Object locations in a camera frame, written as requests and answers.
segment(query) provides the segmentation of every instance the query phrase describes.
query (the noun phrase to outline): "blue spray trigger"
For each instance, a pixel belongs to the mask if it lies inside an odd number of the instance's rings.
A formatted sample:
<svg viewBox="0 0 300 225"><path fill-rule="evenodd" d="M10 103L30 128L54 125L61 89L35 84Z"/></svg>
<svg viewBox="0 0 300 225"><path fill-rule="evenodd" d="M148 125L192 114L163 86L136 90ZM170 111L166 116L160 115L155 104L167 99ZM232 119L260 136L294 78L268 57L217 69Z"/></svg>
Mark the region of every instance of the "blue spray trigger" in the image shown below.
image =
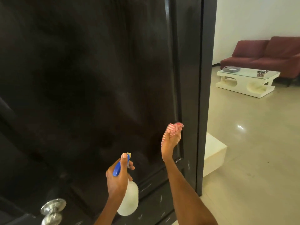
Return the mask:
<svg viewBox="0 0 300 225"><path fill-rule="evenodd" d="M130 155L127 154L127 165L129 164L129 160L130 160ZM120 171L121 171L121 161L119 161L115 166L112 175L116 177L119 175Z"/></svg>

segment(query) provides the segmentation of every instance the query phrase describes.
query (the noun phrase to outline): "sofa leg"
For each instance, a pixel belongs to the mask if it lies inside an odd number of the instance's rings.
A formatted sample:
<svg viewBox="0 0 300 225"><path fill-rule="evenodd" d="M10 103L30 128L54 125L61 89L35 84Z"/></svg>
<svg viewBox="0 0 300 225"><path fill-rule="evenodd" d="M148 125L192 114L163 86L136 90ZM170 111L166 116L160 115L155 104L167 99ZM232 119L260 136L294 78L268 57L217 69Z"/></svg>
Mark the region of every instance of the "sofa leg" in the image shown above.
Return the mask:
<svg viewBox="0 0 300 225"><path fill-rule="evenodd" d="M288 79L287 80L287 88L291 85L292 81L293 81L293 79Z"/></svg>

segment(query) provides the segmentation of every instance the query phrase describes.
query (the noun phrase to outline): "person's left hand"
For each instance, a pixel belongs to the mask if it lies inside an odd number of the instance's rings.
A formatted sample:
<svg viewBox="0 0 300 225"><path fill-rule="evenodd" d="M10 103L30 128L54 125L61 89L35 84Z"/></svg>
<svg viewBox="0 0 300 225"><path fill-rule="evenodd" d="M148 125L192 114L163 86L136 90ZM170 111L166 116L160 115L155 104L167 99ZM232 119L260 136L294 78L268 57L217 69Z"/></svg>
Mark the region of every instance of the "person's left hand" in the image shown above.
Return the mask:
<svg viewBox="0 0 300 225"><path fill-rule="evenodd" d="M121 160L121 171L120 174L115 177L113 176L113 171L117 163ZM133 166L133 162L129 161L129 168L134 170L135 167ZM132 177L127 173L127 154L123 153L121 159L118 159L108 170L106 171L106 178L107 178L107 189L110 198L123 200L128 179L132 181Z"/></svg>

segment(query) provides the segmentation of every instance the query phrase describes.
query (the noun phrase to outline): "red striped cloth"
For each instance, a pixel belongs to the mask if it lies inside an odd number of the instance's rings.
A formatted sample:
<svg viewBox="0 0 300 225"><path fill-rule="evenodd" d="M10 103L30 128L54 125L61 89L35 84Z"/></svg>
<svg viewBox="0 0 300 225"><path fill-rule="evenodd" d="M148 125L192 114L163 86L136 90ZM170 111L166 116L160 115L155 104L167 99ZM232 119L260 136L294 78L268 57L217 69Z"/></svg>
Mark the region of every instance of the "red striped cloth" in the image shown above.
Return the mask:
<svg viewBox="0 0 300 225"><path fill-rule="evenodd" d="M171 123L170 123L170 124L167 126L167 129L166 129L165 133L163 134L163 139L161 140L161 145L162 145L163 142L165 141L165 138L166 138L166 132L170 133L170 136L172 137L172 136L174 136L175 134L177 134L178 131L181 132L182 128L183 128L183 124L180 123L180 122L177 122L177 123L175 123L175 124L171 124Z"/></svg>

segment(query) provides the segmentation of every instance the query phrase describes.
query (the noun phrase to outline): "hand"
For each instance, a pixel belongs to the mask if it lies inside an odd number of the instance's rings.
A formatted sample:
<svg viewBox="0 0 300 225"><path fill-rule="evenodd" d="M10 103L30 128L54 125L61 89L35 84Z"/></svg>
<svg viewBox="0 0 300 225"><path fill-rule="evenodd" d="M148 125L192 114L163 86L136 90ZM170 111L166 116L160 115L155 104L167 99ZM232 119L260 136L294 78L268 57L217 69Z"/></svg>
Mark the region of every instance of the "hand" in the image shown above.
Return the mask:
<svg viewBox="0 0 300 225"><path fill-rule="evenodd" d="M121 171L120 174L115 177L113 176L113 171L116 164L121 160ZM133 162L129 161L129 168L134 170ZM132 177L127 173L127 154L123 153L121 159L118 159L108 170L106 171L107 178L107 189L110 198L114 198L122 202L126 189L128 180L132 181Z"/></svg>
<svg viewBox="0 0 300 225"><path fill-rule="evenodd" d="M173 150L180 140L180 134L180 130L177 131L174 136L170 136L168 132L165 133L166 138L161 145L161 155L164 162L173 160Z"/></svg>

